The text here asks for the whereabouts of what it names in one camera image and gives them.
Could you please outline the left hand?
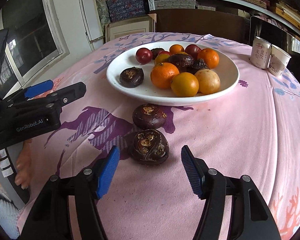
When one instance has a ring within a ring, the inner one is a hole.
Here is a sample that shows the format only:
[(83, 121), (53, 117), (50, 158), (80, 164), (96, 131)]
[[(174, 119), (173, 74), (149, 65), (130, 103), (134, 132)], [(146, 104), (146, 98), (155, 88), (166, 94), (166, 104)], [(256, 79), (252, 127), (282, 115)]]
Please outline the left hand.
[(28, 188), (32, 179), (31, 142), (31, 139), (24, 141), (23, 149), (16, 162), (17, 175), (14, 182), (17, 186), (20, 185), (22, 189)]

